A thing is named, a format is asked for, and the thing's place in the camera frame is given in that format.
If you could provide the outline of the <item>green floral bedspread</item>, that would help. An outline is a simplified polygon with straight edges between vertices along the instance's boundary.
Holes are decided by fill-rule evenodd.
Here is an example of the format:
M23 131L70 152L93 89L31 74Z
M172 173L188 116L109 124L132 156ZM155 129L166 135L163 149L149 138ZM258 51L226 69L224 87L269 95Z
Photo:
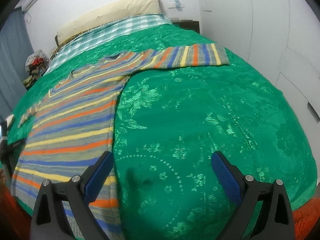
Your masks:
M14 110L26 137L9 184L28 213L45 179L104 151L115 167L90 209L111 239L212 239L235 205L211 168L221 151L257 181L281 179L296 210L317 185L307 137L282 92L230 50L164 24L55 59Z

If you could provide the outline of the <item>cream pillow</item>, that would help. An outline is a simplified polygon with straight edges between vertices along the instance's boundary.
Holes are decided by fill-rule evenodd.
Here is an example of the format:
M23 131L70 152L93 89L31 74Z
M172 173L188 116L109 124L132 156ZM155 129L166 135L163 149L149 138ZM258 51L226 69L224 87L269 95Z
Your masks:
M119 0L94 9L62 27L55 36L58 46L67 39L101 25L142 14L160 14L159 0Z

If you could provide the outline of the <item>checkered teal bed sheet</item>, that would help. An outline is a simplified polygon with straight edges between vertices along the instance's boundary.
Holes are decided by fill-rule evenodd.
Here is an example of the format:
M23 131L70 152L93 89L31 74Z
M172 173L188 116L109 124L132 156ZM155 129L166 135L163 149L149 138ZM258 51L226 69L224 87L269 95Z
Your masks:
M87 30L71 38L71 40L60 47L60 50L52 59L46 74L51 73L81 53L110 42L115 38L164 24L172 24L172 22L162 14L142 14L116 20Z

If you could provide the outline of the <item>blue-grey curtain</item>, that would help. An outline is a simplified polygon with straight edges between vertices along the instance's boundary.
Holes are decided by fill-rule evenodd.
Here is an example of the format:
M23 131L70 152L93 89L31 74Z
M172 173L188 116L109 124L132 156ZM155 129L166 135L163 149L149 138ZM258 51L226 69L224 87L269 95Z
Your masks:
M15 9L1 29L1 120L14 110L26 93L23 81L29 76L25 62L34 52L21 9Z

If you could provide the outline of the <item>orange fleece trousers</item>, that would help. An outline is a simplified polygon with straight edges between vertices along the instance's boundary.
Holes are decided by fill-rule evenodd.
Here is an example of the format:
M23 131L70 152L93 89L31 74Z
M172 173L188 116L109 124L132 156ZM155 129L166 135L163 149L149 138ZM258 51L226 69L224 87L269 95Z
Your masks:
M293 211L295 239L306 239L318 220L319 197L315 197Z

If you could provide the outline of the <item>dark bedside table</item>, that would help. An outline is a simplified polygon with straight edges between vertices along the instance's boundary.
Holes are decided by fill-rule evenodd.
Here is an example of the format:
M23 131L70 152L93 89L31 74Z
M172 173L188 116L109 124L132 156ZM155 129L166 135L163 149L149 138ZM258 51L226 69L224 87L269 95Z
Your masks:
M192 30L198 34L200 34L200 23L199 21L194 20L179 20L173 21L173 25L178 26L181 29Z

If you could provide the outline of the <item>striped knit sweater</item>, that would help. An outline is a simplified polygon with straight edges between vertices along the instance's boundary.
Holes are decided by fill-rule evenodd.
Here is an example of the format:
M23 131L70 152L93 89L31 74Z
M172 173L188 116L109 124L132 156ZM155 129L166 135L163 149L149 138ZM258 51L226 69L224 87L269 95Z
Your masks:
M22 117L34 117L12 192L34 207L44 179L114 165L93 216L110 239L213 239L223 227L210 165L225 118L213 91L230 63L217 44L124 51L73 70Z

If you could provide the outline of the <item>white wardrobe doors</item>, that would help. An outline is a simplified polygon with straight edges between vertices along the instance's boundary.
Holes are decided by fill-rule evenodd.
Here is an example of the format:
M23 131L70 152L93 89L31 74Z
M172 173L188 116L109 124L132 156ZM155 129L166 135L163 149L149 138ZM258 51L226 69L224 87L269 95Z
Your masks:
M306 0L199 0L204 36L229 48L286 95L319 135L319 20Z

